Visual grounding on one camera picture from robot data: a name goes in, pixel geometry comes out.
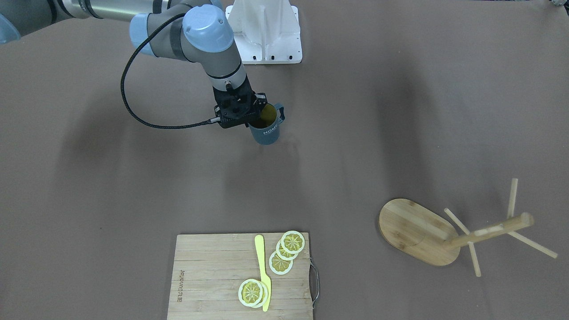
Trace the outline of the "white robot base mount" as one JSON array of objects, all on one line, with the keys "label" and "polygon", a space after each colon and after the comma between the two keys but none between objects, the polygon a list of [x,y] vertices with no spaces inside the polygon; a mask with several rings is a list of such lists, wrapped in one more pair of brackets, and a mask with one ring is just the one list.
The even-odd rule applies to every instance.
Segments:
[{"label": "white robot base mount", "polygon": [[244,64],[299,64],[299,10],[288,0],[236,0],[225,9]]}]

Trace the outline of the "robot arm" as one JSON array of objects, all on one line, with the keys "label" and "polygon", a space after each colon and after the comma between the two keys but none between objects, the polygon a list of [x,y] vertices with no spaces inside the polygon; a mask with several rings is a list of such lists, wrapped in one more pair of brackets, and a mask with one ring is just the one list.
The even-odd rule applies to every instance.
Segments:
[{"label": "robot arm", "polygon": [[222,4],[219,0],[3,0],[1,43],[75,18],[129,22],[135,51],[120,79],[120,92],[130,115],[126,75],[140,53],[200,63],[212,83],[215,117],[224,129],[250,126],[261,118],[268,100],[252,90]]}]

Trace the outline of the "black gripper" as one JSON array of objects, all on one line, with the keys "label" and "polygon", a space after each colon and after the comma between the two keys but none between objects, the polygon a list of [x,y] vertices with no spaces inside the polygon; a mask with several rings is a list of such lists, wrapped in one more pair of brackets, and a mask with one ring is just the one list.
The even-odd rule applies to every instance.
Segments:
[{"label": "black gripper", "polygon": [[264,93],[252,90],[248,77],[242,85],[229,91],[213,88],[216,101],[215,115],[224,129],[239,125],[248,125],[260,119],[261,112],[268,104]]}]

